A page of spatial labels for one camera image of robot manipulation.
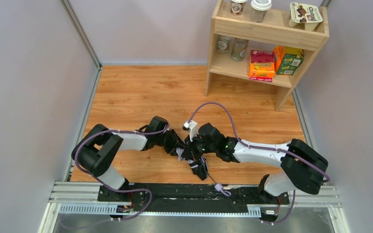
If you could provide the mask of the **lavender folding umbrella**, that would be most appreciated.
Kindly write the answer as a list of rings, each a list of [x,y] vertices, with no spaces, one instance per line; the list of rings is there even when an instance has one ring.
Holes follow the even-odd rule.
[[[231,192],[224,190],[224,186],[221,183],[216,182],[215,179],[209,174],[208,165],[205,157],[201,157],[198,160],[187,159],[182,156],[182,154],[185,152],[184,149],[176,148],[175,151],[178,155],[178,160],[186,161],[194,175],[198,176],[202,181],[205,181],[207,178],[210,178],[211,181],[214,183],[214,189],[216,191],[222,193],[226,197],[231,196]]]

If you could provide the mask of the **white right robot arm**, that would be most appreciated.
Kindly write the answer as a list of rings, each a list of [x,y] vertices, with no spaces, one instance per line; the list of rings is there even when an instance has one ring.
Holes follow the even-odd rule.
[[[200,161],[205,153],[214,153],[225,162],[260,163],[281,168],[281,173],[262,178],[258,189],[262,194],[277,197],[300,190],[317,195],[327,181],[328,161],[300,139],[283,144],[255,143],[224,136],[210,123],[198,127],[195,121],[185,122],[183,129],[189,133],[183,154],[186,160]]]

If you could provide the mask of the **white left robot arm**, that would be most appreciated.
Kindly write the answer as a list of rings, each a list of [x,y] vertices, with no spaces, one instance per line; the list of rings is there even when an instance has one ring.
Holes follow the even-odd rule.
[[[171,130],[169,122],[160,116],[154,116],[148,125],[135,131],[112,130],[97,124],[75,146],[71,158],[79,170],[109,189],[119,191],[128,181],[112,165],[116,154],[125,150],[146,151],[155,146],[162,147],[172,156],[185,150],[176,131]]]

